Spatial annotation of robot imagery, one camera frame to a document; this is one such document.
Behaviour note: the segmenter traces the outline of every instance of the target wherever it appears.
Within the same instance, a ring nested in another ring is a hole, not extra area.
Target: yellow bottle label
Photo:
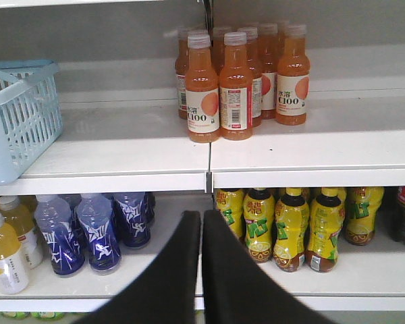
[[[237,238],[243,238],[243,189],[235,192],[216,190],[216,208],[221,211],[229,228]]]

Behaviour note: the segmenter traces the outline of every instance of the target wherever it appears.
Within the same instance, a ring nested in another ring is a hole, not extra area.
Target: orange juice bottle
[[[246,57],[246,33],[228,32],[225,66],[219,75],[221,88],[221,134],[228,140],[252,136],[252,71]]]
[[[263,65],[261,96],[261,117],[275,117],[275,80],[277,73],[277,24],[260,24],[258,26],[258,55]]]
[[[242,27],[239,32],[246,33],[246,54],[248,67],[252,71],[254,79],[252,81],[252,127],[261,125],[261,88],[263,82],[263,66],[258,57],[258,28]]]
[[[188,134],[194,142],[209,143],[220,136],[219,81],[211,65],[210,36],[188,36],[189,68],[186,72]]]
[[[306,25],[289,25],[285,50],[277,65],[276,120],[284,125],[306,121],[305,99],[308,95],[311,64],[304,53]]]
[[[231,32],[230,26],[219,26],[213,28],[213,50],[212,61],[217,75],[221,73],[221,70],[225,64],[225,45],[223,44],[223,36],[227,32]]]

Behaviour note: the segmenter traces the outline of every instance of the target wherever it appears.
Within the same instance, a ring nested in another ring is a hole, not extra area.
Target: yellow iced tea bottle
[[[304,262],[303,239],[309,222],[309,206],[302,196],[302,188],[286,188],[276,203],[275,221],[275,262],[284,271],[296,271]]]
[[[261,117],[275,117],[275,81],[277,74],[277,24],[259,24],[258,26],[258,55],[263,65],[261,86]]]
[[[383,200],[384,187],[348,189],[345,237],[349,243],[367,245],[375,235],[375,217]]]
[[[272,253],[275,199],[266,188],[252,188],[244,197],[243,209],[249,254],[256,262],[266,262]]]
[[[2,196],[0,212],[5,222],[15,229],[29,268],[37,267],[42,262],[43,249],[30,211],[20,203],[17,196]]]
[[[215,196],[216,208],[221,211],[234,235],[243,241],[243,189],[217,189]]]
[[[258,56],[258,28],[257,27],[242,27],[237,29],[239,32],[246,33],[246,55],[248,59],[248,67],[252,71],[252,127],[261,125],[261,105],[262,87],[263,87],[263,65]]]
[[[227,140],[252,136],[252,71],[247,64],[246,33],[227,32],[225,66],[219,75],[221,134]]]
[[[338,236],[342,229],[338,188],[322,187],[310,206],[310,238],[306,262],[315,271],[328,272],[338,261]]]

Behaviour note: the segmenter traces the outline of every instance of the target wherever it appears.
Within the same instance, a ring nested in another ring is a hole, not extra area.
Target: store shelf
[[[157,256],[171,237],[185,210],[200,211],[213,208],[211,195],[156,194],[155,222],[151,241],[140,250],[121,247],[119,269],[110,275],[95,274],[89,264],[69,278],[53,273],[49,259],[30,272],[29,286],[16,295],[0,293],[0,311],[88,312],[106,303],[134,280]],[[196,295],[202,296],[201,285]]]
[[[0,195],[204,190],[209,145],[189,140],[176,106],[130,105],[63,105],[63,134]]]
[[[248,140],[214,142],[214,186],[405,185],[405,96],[313,99],[308,107],[303,125],[264,120]]]

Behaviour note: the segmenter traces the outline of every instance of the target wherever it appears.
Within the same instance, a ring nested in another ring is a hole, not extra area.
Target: shopping basket
[[[61,134],[49,60],[0,62],[0,184],[16,180]]]

